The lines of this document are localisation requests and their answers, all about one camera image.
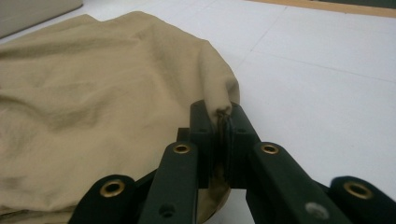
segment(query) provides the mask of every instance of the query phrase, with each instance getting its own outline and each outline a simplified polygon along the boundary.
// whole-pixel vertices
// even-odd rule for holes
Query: brown wooden edge
[[[248,1],[279,4],[279,5],[285,5],[291,7],[307,7],[313,9],[330,10],[330,11],[352,13],[352,14],[396,18],[396,9],[391,9],[391,8],[352,6],[346,4],[327,3],[327,2],[318,2],[318,1],[310,1],[310,0],[248,0]]]

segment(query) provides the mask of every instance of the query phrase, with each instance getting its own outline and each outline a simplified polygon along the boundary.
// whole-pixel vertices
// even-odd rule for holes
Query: cloth
[[[211,45],[143,12],[88,15],[0,46],[0,207],[57,211],[98,179],[141,178],[189,127],[190,105],[239,102],[231,68]],[[210,217],[228,188],[200,191]]]

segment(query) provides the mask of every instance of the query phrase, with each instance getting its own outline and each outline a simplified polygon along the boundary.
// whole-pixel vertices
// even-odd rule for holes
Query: tan garment
[[[0,45],[0,207],[59,210],[106,175],[139,179],[201,99],[214,123],[217,109],[230,112],[230,67],[207,41],[142,12],[84,15]],[[217,186],[200,195],[201,221],[226,194]]]

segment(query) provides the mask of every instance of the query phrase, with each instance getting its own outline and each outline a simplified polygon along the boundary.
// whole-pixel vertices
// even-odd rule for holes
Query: khaki fabric
[[[98,179],[159,165],[190,105],[231,112],[231,68],[211,45],[142,12],[84,15],[0,46],[0,206],[56,211]],[[200,192],[200,222],[224,200]]]

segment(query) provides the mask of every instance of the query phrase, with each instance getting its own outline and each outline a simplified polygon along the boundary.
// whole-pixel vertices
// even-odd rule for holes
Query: white surface
[[[86,0],[99,21],[145,11],[209,40],[234,70],[262,141],[318,182],[365,179],[396,200],[396,20],[239,0]],[[209,224],[253,223],[234,190]]]

